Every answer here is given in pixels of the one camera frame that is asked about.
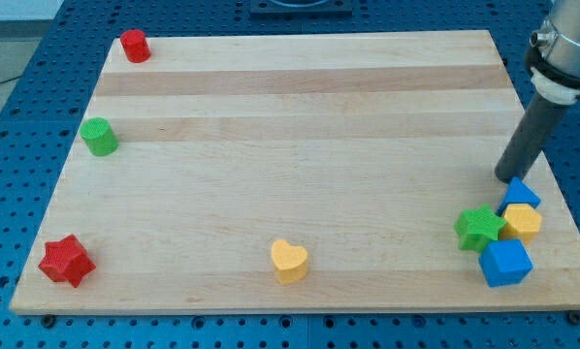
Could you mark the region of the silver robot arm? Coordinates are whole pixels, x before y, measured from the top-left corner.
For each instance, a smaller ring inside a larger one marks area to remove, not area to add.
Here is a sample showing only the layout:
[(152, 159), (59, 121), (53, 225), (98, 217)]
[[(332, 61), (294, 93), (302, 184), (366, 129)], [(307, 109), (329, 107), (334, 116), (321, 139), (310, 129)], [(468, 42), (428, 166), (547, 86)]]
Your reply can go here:
[(536, 91), (555, 104), (580, 100), (580, 0), (556, 0), (525, 55)]

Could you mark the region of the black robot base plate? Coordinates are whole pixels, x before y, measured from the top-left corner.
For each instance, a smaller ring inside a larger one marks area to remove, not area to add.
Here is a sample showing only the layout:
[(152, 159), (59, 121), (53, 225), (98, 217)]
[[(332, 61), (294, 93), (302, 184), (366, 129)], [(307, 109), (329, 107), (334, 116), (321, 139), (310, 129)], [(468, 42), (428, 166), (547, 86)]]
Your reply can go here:
[(351, 14), (354, 0), (248, 0), (254, 16)]

